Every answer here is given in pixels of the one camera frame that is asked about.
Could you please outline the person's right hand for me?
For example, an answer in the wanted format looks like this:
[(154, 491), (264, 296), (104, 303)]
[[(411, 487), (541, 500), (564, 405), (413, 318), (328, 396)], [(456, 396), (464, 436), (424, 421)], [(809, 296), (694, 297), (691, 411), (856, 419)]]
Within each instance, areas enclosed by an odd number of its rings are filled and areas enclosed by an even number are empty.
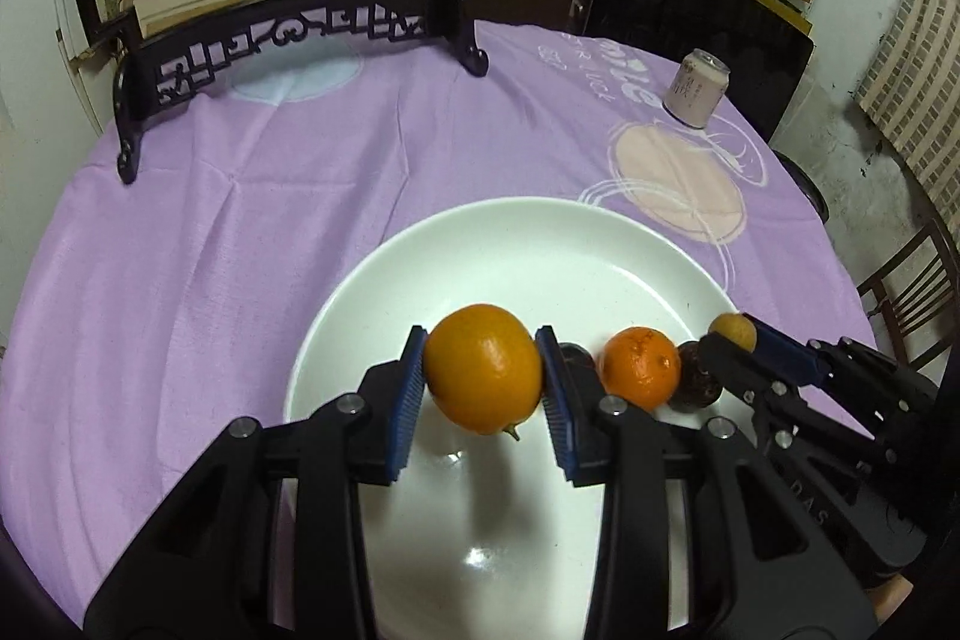
[(889, 620), (890, 615), (900, 608), (912, 591), (913, 583), (903, 575), (895, 575), (882, 587), (867, 591), (877, 622), (884, 624), (885, 620)]

